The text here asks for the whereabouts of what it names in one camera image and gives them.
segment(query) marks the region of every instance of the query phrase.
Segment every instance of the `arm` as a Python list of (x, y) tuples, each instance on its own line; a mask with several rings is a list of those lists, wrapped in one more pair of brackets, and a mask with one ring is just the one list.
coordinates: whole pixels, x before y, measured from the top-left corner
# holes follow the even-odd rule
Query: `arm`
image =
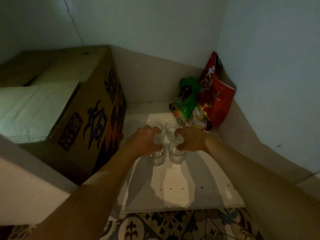
[(27, 240), (99, 239), (122, 182), (134, 161), (160, 150), (157, 127), (139, 128), (98, 172), (84, 182), (29, 235)]
[(242, 196), (262, 231), (277, 239), (317, 239), (320, 203), (277, 174), (193, 127), (177, 130), (178, 149), (210, 154)]

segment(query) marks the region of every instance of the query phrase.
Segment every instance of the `forearm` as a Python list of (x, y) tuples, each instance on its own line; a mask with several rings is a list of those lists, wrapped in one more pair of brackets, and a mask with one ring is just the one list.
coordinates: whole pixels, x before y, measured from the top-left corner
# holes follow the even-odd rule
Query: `forearm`
[(276, 238), (319, 234), (319, 202), (215, 138), (205, 144), (258, 224)]
[(60, 205), (28, 240), (99, 239), (136, 155), (120, 149)]

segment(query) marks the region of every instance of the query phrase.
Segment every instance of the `white shelf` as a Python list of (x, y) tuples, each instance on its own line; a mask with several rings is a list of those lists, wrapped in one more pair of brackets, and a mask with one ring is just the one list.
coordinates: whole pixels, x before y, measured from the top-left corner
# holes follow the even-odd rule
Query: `white shelf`
[[(168, 103), (130, 104), (124, 121), (124, 140), (150, 121), (174, 120)], [(159, 167), (147, 157), (135, 161), (118, 198), (121, 213), (217, 207), (244, 207), (239, 193), (214, 159), (205, 152), (187, 152), (182, 165), (166, 161)]]

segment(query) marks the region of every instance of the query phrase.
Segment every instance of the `person's left hand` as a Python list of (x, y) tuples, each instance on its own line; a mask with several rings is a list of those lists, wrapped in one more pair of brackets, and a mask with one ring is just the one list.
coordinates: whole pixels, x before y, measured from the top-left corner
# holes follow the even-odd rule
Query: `person's left hand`
[(157, 133), (161, 133), (158, 127), (151, 128), (149, 125), (146, 125), (143, 128), (138, 128), (137, 131), (128, 138), (124, 146), (130, 153), (134, 153), (136, 158), (160, 151), (162, 145), (153, 143), (153, 138)]

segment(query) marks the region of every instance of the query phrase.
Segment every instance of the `green snack bag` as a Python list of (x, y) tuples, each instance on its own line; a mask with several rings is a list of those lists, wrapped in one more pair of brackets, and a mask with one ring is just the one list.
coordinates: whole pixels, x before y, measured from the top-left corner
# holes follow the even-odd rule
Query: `green snack bag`
[(183, 126), (186, 125), (187, 119), (197, 104), (199, 91), (200, 85), (193, 77), (180, 80), (178, 97), (176, 97), (173, 104), (170, 104), (170, 109), (177, 121)]

